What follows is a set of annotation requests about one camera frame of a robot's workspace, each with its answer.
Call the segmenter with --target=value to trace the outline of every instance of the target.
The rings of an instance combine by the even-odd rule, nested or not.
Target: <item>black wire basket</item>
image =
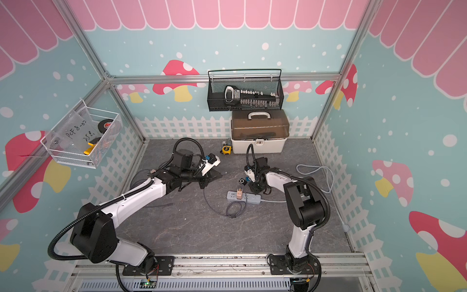
[[[282,109],[280,69],[208,71],[209,111],[258,111]]]

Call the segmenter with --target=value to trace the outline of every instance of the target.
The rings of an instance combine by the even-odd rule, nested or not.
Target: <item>gray floor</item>
[[[140,164],[140,169],[157,168],[167,161],[176,140],[151,140]],[[227,191],[235,191],[238,180],[245,177],[245,155],[221,155],[222,140],[199,139],[206,155],[214,153],[221,163],[216,170],[223,178],[210,183],[206,196],[214,208],[225,212]],[[191,142],[182,142],[179,149],[199,150]],[[264,154],[271,167],[293,175],[299,175],[295,166],[299,163],[318,165],[310,139],[289,139],[284,150],[278,154]],[[322,172],[314,176],[319,187],[325,189]],[[284,200],[284,194],[276,189],[263,199]],[[311,251],[350,252],[345,233],[341,227],[335,205],[331,198],[331,218],[313,238]],[[134,242],[141,242],[156,254],[174,253],[283,253],[292,234],[287,204],[262,202],[248,204],[245,213],[235,219],[217,215],[206,206],[203,192],[198,184],[191,184],[181,192],[170,194],[151,202],[117,228],[117,235]]]

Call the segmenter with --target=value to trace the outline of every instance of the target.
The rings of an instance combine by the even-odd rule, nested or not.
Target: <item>white picket fence graphic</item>
[[[307,138],[313,134],[313,131],[318,123],[318,117],[309,119],[305,117],[300,120],[299,117],[291,120],[290,138]],[[221,117],[216,120],[214,117],[206,119],[201,117],[197,120],[192,117],[191,120],[183,117],[181,120],[173,118],[172,120],[164,117],[162,120],[154,118],[150,120],[144,118],[143,121],[136,118],[136,123],[146,137],[149,138],[177,138],[177,137],[192,137],[192,138],[227,138],[230,137],[230,121]]]
[[[395,289],[400,292],[402,280],[393,276],[391,272],[392,260],[383,255],[381,250],[383,241],[376,238],[375,225],[368,222],[368,210],[361,207],[362,197],[357,196],[355,192],[357,185],[351,183],[352,175],[346,172],[347,164],[342,164],[342,155],[338,154],[339,147],[334,145],[334,139],[331,138],[331,131],[328,130],[327,124],[323,125],[315,143],[321,161],[335,175],[333,194],[342,219],[351,228],[348,235],[353,248],[366,254],[380,291],[390,292]]]
[[[89,202],[97,205],[102,202],[113,199],[120,194],[120,190],[128,172],[131,161],[135,159],[139,143],[136,133],[125,127],[125,132],[120,133],[121,141],[116,140],[116,149],[110,149],[112,156],[107,156],[107,166],[101,166],[102,175],[95,177],[96,186],[89,188],[90,196],[88,199],[82,199],[82,203]],[[79,255],[80,252],[70,244],[71,230],[62,237],[62,240],[56,245],[56,252],[59,255]],[[63,291],[66,282],[75,269],[76,261],[56,261],[48,260],[44,262],[47,273],[44,278],[32,283],[36,292],[43,291]]]

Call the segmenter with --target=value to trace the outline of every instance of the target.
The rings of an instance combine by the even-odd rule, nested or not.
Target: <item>white wire basket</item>
[[[73,110],[70,110],[68,114],[63,117],[53,128],[49,131],[44,138],[41,139],[41,144],[54,158],[54,160],[60,164],[69,164],[88,168],[97,168],[99,163],[105,157],[107,151],[112,146],[113,142],[117,138],[121,129],[123,128],[122,119],[119,113],[109,112],[106,110],[88,107],[83,100],[80,100],[75,106],[77,110],[75,112],[85,119],[92,120],[90,126],[95,129],[99,135],[100,140],[96,146],[92,149],[89,155],[85,154],[83,150],[80,150],[70,143],[69,139],[63,138],[60,133],[63,133],[70,127],[70,116],[74,114]],[[104,134],[98,131],[99,122],[112,119],[113,122],[107,128]]]

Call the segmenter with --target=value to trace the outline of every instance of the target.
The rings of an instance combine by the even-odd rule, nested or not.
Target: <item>red mushroom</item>
[[[467,287],[467,233],[430,215],[412,211],[409,222],[435,254],[417,253],[418,263],[430,283],[440,292]]]
[[[325,94],[331,91],[332,81],[325,81],[316,88],[317,94]],[[334,101],[334,108],[340,110],[340,103],[342,98],[345,96],[347,100],[347,105],[351,107],[355,101],[355,95],[357,94],[357,67],[352,64],[350,71],[347,74],[347,78],[344,80],[344,84],[340,88],[337,98]]]
[[[0,220],[0,242],[18,225],[17,219]],[[20,252],[19,244],[0,244],[0,272],[5,272]]]
[[[180,60],[170,60],[162,71],[161,75],[199,75],[193,67]],[[195,87],[205,87],[205,83],[185,83],[185,84],[154,84],[152,90],[163,95],[175,92],[175,101],[190,101],[193,97],[188,92],[188,85]]]
[[[382,176],[375,182],[379,193],[386,198],[394,189],[401,205],[407,207],[413,195],[413,178],[409,167],[402,163],[374,160],[371,174],[375,173]]]
[[[298,100],[298,92],[306,92],[310,93],[313,88],[311,86],[310,81],[293,81],[287,82],[282,86],[284,90],[284,95],[289,95],[286,101],[297,101]]]
[[[8,176],[36,149],[40,139],[45,135],[44,131],[27,132],[18,135],[8,141],[5,146],[8,171],[3,176]],[[43,182],[48,183],[55,192],[61,192],[70,179],[71,169],[68,166],[58,164],[52,157],[39,167],[26,184],[13,197],[13,205],[19,213],[31,211],[39,201]]]
[[[120,84],[117,86],[117,89],[124,100],[128,100],[128,96],[130,96],[130,100],[133,103],[143,102],[139,92],[149,93],[149,89],[144,84]]]

